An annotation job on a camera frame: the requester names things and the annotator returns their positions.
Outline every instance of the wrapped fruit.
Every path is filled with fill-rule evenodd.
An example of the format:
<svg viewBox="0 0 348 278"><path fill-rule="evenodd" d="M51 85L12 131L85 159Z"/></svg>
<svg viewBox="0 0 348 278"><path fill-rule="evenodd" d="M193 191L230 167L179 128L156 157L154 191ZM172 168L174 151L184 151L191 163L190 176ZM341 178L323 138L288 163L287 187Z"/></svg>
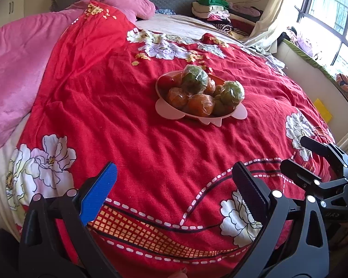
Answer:
<svg viewBox="0 0 348 278"><path fill-rule="evenodd" d="M182 88L171 88L166 96L166 101L174 108L181 110L188 103L189 97L189 94Z"/></svg>
<svg viewBox="0 0 348 278"><path fill-rule="evenodd" d="M217 96L217 95L220 95L221 90L222 90L222 86L221 86L220 84L217 85L217 86L215 87L215 91L214 91L214 93L213 93L213 96L215 97L215 96Z"/></svg>
<svg viewBox="0 0 348 278"><path fill-rule="evenodd" d="M207 73L199 66L187 65L182 73L181 88L190 94L203 93L207 87Z"/></svg>
<svg viewBox="0 0 348 278"><path fill-rule="evenodd" d="M204 94L206 95L212 95L215 91L215 81L212 80L210 77L207 78L207 87L204 91Z"/></svg>
<svg viewBox="0 0 348 278"><path fill-rule="evenodd" d="M220 92L220 98L225 106L238 106L245 98L245 90L238 81L225 81Z"/></svg>
<svg viewBox="0 0 348 278"><path fill-rule="evenodd" d="M171 88L174 87L180 87L182 81L182 73L178 73L177 75L170 76L170 75L164 75L161 76L158 80L157 86L159 89L168 91Z"/></svg>
<svg viewBox="0 0 348 278"><path fill-rule="evenodd" d="M188 99L188 112L199 117L209 117L214 109L215 100L210 95L196 94Z"/></svg>

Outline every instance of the fruit bowl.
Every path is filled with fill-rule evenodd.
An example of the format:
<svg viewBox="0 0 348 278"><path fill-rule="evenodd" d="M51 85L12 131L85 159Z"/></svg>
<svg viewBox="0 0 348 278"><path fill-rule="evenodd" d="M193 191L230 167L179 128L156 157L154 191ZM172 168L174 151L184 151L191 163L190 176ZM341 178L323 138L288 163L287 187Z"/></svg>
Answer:
<svg viewBox="0 0 348 278"><path fill-rule="evenodd" d="M224 118L233 117L233 118L236 118L239 120L246 119L246 117L248 116L248 111L246 110L245 106L242 103L240 103L232 113L225 115L225 116L222 116L222 117L198 117L198 116L194 116L191 114L187 114L181 110L177 110L176 108L172 107L162 97L160 89L158 88L158 81L164 75L174 76L174 75L177 75L178 73L181 73L181 72L182 71L171 71L169 73L165 73L165 74L161 75L156 81L155 87L156 87L156 93L159 96L159 99L156 102L155 107L156 107L156 112L161 117L164 117L166 119L172 119L172 120L178 120L178 119L182 119L184 117L188 117L188 118L198 120L205 125L209 125L210 123L212 123L217 127L222 126L222 120ZM219 77L216 77L214 75L212 75L211 78L215 81L216 85L223 85L223 83L224 83L223 79L220 79Z"/></svg>

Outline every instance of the pink pillow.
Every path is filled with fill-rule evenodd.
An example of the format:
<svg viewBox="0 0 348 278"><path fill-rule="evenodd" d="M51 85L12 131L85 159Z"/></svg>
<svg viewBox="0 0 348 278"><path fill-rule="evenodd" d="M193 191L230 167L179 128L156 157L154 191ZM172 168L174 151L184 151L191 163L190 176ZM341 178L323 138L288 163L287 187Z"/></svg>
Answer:
<svg viewBox="0 0 348 278"><path fill-rule="evenodd" d="M155 4L150 0L101 0L123 12L129 21L136 22L136 17L149 20L155 14Z"/></svg>

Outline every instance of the blue gripper pad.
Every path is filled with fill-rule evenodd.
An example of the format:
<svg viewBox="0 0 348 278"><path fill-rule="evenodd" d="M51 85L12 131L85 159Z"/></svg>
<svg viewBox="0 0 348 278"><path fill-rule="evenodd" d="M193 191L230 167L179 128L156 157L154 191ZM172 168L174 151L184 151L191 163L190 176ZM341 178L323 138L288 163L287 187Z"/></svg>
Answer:
<svg viewBox="0 0 348 278"><path fill-rule="evenodd" d="M117 167L110 163L81 202L80 219L85 226L97 217L116 180Z"/></svg>

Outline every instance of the floral pattern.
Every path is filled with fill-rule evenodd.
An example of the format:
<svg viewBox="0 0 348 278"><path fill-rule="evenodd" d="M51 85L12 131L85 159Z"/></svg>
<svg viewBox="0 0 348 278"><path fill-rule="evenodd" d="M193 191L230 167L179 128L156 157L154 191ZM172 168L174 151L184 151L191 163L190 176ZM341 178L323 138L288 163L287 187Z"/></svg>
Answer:
<svg viewBox="0 0 348 278"><path fill-rule="evenodd" d="M220 225L221 235L234 237L233 244L240 248L251 244L262 224L253 219L240 192L233 192L232 199L224 200L220 204L220 212L225 217Z"/></svg>
<svg viewBox="0 0 348 278"><path fill-rule="evenodd" d="M62 196L73 188L73 177L68 169L76 160L75 150L67 148L67 137L43 137L43 150L32 151L26 144L15 149L6 177L6 198L16 224L22 225L24 210L36 193L45 198Z"/></svg>
<svg viewBox="0 0 348 278"><path fill-rule="evenodd" d="M315 128L298 110L286 117L286 136L292 139L292 146L299 150L299 154L304 161L308 161L312 157L312 152L300 144L303 136L311 137L314 135Z"/></svg>
<svg viewBox="0 0 348 278"><path fill-rule="evenodd" d="M184 45L191 45L191 44L196 44L195 40L187 37L180 37L178 35L174 34L164 34L165 38L168 42L177 42L178 44L184 44Z"/></svg>
<svg viewBox="0 0 348 278"><path fill-rule="evenodd" d="M159 43L162 38L161 34L155 34L148 30L139 31L138 28L134 28L128 31L128 37L126 38L130 43Z"/></svg>
<svg viewBox="0 0 348 278"><path fill-rule="evenodd" d="M207 44L199 44L197 47L199 50L203 50L206 52L210 52L216 56L219 56L221 58L225 58L223 51L217 46L217 45L207 45Z"/></svg>
<svg viewBox="0 0 348 278"><path fill-rule="evenodd" d="M163 58L165 60L173 60L174 57L186 59L191 55L191 53L183 47L179 47L167 41L162 41L158 44L150 43L138 50L144 50L150 57Z"/></svg>

